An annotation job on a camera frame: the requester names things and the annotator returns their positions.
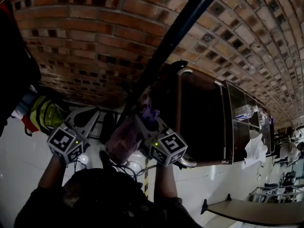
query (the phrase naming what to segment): metal pipe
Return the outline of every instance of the metal pipe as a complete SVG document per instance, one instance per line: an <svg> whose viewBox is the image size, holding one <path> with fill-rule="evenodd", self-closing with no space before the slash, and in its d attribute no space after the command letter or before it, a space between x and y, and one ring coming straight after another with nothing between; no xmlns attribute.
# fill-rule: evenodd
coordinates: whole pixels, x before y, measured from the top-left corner
<svg viewBox="0 0 304 228"><path fill-rule="evenodd" d="M213 1L214 0L189 0L187 2L172 26L169 28L162 42L150 59L146 69L139 78L134 91L130 95L129 100L124 107L117 126L123 122L144 90L151 83L151 79L155 79L155 76L163 63Z"/></svg>

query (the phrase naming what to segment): white tile floor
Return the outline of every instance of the white tile floor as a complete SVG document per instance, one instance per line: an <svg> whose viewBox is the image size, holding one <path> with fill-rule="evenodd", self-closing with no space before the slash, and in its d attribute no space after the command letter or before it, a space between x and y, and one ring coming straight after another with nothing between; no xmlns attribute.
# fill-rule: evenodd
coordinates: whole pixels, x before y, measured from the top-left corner
<svg viewBox="0 0 304 228"><path fill-rule="evenodd" d="M38 181L46 168L51 152L46 144L47 137L43 133L34 133L33 137L24 134L23 124L18 119L9 119L0 138L0 221L5 228L13 227L14 219L30 193L37 187ZM98 141L90 141L91 147L86 152L90 162L88 167L101 168L98 152L102 147ZM132 156L144 166L144 158ZM179 196L191 216L202 226L206 225L215 215L206 212L200 215L204 199L208 203L222 201L228 193L232 198L246 199L248 194L266 181L277 182L279 170L272 168L270 158L263 168L259 169L261 178L257 179L256 163L246 169L241 164L232 166L219 165L194 169L179 170L174 168ZM64 181L74 173L70 165L65 173ZM149 170L149 199L153 200L155 169Z"/></svg>

